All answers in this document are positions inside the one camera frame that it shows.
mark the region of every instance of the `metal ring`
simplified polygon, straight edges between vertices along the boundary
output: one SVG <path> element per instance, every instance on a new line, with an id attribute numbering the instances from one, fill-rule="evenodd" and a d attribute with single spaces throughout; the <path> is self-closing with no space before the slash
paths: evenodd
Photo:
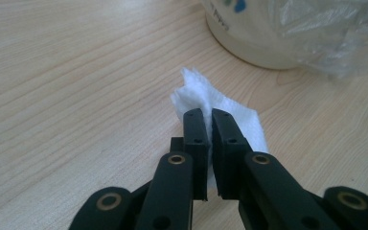
<path id="1" fill-rule="evenodd" d="M 110 203 L 104 203 L 104 200 L 106 198 L 114 198 L 115 200 L 113 200 L 112 202 Z M 101 196 L 101 198 L 98 199 L 97 201 L 97 208 L 99 210 L 102 210 L 102 211 L 108 211 L 108 210 L 111 210 L 111 209 L 114 209 L 116 207 L 118 207 L 118 205 L 121 203 L 122 201 L 122 197 L 117 194 L 117 193 L 108 193 L 108 194 L 105 194 L 103 196 Z"/>
<path id="2" fill-rule="evenodd" d="M 267 165 L 270 163 L 270 159 L 265 155 L 255 155 L 252 160 L 261 165 Z"/>
<path id="3" fill-rule="evenodd" d="M 182 155 L 172 155 L 168 161 L 170 164 L 180 165 L 185 162 L 185 157 Z"/>
<path id="4" fill-rule="evenodd" d="M 344 205 L 356 210 L 366 210 L 368 206 L 362 197 L 348 192 L 339 192 L 337 199 Z"/>

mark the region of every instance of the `crumpled tissue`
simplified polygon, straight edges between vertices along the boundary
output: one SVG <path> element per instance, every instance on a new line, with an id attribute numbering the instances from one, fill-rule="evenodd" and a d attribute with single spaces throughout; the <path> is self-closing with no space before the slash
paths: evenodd
<path id="1" fill-rule="evenodd" d="M 187 111 L 200 108 L 204 116 L 210 146 L 212 146 L 212 109 L 226 111 L 234 117 L 241 133 L 249 142 L 254 151 L 268 152 L 264 130 L 261 126 L 256 110 L 247 108 L 217 91 L 217 89 L 196 69 L 193 71 L 183 68 L 184 86 L 175 89 L 171 94 L 172 104 L 175 107 L 180 121 Z M 212 152 L 209 153 L 209 165 L 212 165 Z M 208 186 L 215 183 L 210 167 Z"/>

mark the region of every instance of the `clear plastic bag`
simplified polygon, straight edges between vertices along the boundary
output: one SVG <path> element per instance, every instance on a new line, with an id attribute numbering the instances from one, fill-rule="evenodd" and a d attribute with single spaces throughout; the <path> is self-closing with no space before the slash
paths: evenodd
<path id="1" fill-rule="evenodd" d="M 368 0 L 201 1 L 228 36 L 256 51 L 336 76 L 368 66 Z"/>

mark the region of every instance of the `wooden table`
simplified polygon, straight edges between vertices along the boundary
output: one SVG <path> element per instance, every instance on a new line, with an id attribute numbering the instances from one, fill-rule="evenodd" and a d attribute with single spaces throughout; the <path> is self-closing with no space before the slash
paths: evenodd
<path id="1" fill-rule="evenodd" d="M 67 229 L 94 192 L 151 180 L 182 135 L 170 101 L 182 67 L 256 109 L 304 188 L 368 195 L 368 73 L 250 65 L 217 43 L 196 0 L 0 0 L 0 229 Z M 237 202 L 209 197 L 194 229 L 243 229 Z"/>

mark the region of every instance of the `transparent plastic wrap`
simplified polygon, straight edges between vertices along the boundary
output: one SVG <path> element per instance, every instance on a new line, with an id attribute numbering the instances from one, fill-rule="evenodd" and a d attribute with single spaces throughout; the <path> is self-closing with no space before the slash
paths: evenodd
<path id="1" fill-rule="evenodd" d="M 334 76 L 367 69 L 368 0 L 201 2 L 219 42 L 249 62 Z"/>

